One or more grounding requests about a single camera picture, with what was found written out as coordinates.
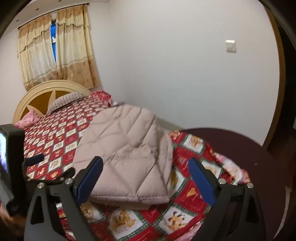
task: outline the hand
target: hand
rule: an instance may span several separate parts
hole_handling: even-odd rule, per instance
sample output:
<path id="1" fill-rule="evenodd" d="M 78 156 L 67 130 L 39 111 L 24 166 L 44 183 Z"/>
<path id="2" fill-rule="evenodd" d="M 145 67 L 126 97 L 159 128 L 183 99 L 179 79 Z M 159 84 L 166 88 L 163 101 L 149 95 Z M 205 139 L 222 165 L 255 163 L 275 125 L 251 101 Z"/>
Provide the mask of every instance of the hand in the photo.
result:
<path id="1" fill-rule="evenodd" d="M 24 235 L 26 217 L 21 215 L 10 217 L 2 204 L 0 204 L 0 217 L 15 237 L 22 237 Z"/>

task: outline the phone screen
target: phone screen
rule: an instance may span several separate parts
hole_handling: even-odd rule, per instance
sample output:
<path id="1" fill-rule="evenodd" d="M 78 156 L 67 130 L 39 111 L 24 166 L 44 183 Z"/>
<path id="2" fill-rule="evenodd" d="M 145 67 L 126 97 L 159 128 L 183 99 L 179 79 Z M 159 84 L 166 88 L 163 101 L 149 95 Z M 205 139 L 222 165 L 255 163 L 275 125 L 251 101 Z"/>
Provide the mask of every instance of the phone screen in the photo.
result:
<path id="1" fill-rule="evenodd" d="M 6 156 L 6 137 L 2 133 L 0 133 L 0 162 L 3 169 L 8 173 Z"/>

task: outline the headboard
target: headboard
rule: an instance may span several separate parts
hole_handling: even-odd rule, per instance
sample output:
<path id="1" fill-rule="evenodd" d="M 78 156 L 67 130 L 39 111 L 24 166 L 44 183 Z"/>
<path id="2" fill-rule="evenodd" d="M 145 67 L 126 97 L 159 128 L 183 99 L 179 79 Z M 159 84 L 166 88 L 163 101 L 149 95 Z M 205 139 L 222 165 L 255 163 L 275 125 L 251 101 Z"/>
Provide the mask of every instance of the headboard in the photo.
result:
<path id="1" fill-rule="evenodd" d="M 89 96 L 91 93 L 82 85 L 68 80 L 50 80 L 35 86 L 18 104 L 12 123 L 17 123 L 30 110 L 34 110 L 39 117 L 42 117 L 53 101 L 71 92 L 81 92 L 84 96 Z"/>

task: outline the curtain rod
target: curtain rod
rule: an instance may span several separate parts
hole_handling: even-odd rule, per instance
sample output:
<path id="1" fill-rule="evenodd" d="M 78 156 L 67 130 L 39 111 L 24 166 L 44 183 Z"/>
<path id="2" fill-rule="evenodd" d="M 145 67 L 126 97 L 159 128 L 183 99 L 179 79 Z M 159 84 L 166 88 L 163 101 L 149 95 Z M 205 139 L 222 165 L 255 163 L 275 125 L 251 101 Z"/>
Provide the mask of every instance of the curtain rod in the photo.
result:
<path id="1" fill-rule="evenodd" d="M 80 5 L 89 5 L 89 2 L 88 2 L 88 3 L 81 3 L 81 4 L 77 4 L 77 5 L 72 5 L 72 6 L 68 6 L 68 7 L 62 7 L 62 8 L 56 9 L 56 10 L 54 10 L 54 11 L 47 12 L 47 13 L 45 13 L 45 14 L 42 14 L 42 15 L 40 15 L 40 16 L 38 16 L 38 17 L 36 17 L 36 18 L 34 18 L 34 19 L 32 19 L 32 20 L 30 20 L 30 21 L 24 23 L 23 25 L 19 26 L 17 29 L 20 29 L 21 27 L 23 27 L 23 26 L 26 25 L 27 23 L 32 22 L 32 21 L 34 21 L 35 19 L 37 19 L 37 18 L 39 18 L 39 17 L 42 17 L 42 16 L 44 16 L 44 15 L 46 15 L 46 14 L 49 14 L 49 13 L 52 13 L 52 12 L 56 12 L 56 11 L 59 11 L 59 10 L 65 9 L 65 8 L 69 8 L 69 7 L 80 6 Z"/>

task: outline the blue window pane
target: blue window pane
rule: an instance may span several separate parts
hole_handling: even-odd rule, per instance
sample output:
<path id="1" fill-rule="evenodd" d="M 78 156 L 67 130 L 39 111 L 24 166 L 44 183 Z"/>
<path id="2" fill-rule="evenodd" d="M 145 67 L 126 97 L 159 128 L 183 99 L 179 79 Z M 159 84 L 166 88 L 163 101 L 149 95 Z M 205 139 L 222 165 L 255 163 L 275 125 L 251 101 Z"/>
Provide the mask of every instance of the blue window pane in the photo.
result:
<path id="1" fill-rule="evenodd" d="M 51 26 L 50 31 L 51 31 L 52 39 L 53 38 L 55 39 L 56 38 L 56 24 L 55 24 L 55 22 L 52 22 L 52 26 Z M 52 43 L 52 50 L 54 52 L 54 59 L 55 59 L 55 61 L 57 61 L 55 43 Z"/>

